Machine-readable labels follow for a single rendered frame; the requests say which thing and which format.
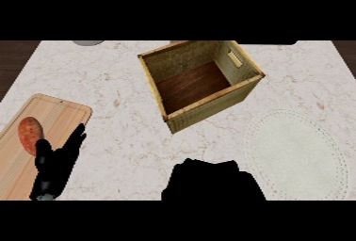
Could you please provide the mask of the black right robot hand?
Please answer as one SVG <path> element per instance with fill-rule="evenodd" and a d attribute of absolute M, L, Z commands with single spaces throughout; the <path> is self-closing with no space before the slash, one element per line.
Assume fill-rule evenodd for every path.
<path fill-rule="evenodd" d="M 239 163 L 209 163 L 187 158 L 175 165 L 165 201 L 264 201 L 267 199 L 253 175 Z"/>

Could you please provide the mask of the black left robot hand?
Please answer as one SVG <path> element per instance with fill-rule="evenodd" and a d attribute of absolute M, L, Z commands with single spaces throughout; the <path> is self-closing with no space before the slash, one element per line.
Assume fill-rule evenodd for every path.
<path fill-rule="evenodd" d="M 54 201 L 60 197 L 78 163 L 85 139 L 85 125 L 80 124 L 57 150 L 52 149 L 46 139 L 36 142 L 38 176 L 30 195 L 33 201 Z"/>

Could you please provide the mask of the white oval placemat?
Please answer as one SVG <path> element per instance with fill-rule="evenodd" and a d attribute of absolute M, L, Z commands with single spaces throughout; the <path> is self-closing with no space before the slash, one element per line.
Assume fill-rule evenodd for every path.
<path fill-rule="evenodd" d="M 250 172 L 265 196 L 275 201 L 346 198 L 348 163 L 333 136 L 293 110 L 253 118 L 244 141 Z"/>

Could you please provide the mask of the square wicker basket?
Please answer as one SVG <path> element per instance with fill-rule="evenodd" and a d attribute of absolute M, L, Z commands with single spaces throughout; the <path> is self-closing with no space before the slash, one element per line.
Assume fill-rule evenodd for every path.
<path fill-rule="evenodd" d="M 265 78 L 234 40 L 176 41 L 138 58 L 172 133 L 244 102 Z"/>

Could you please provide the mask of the wooden cutting board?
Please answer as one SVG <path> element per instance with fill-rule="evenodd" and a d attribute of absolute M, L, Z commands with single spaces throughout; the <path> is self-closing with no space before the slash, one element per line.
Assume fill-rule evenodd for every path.
<path fill-rule="evenodd" d="M 52 149 L 63 147 L 73 131 L 88 123 L 92 108 L 36 94 L 0 132 L 0 201 L 27 200 L 33 191 L 36 142 L 46 138 Z"/>

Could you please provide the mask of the orange sweet potato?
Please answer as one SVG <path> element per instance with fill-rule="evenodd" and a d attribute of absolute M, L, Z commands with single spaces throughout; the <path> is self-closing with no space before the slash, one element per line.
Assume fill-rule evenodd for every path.
<path fill-rule="evenodd" d="M 44 127 L 35 117 L 27 117 L 18 124 L 18 137 L 30 155 L 36 155 L 36 142 L 45 138 Z"/>

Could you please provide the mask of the grey round object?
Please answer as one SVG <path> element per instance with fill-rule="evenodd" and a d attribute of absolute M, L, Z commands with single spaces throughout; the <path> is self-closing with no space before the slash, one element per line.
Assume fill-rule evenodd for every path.
<path fill-rule="evenodd" d="M 106 42 L 104 40 L 73 40 L 75 43 L 80 46 L 95 46 Z"/>

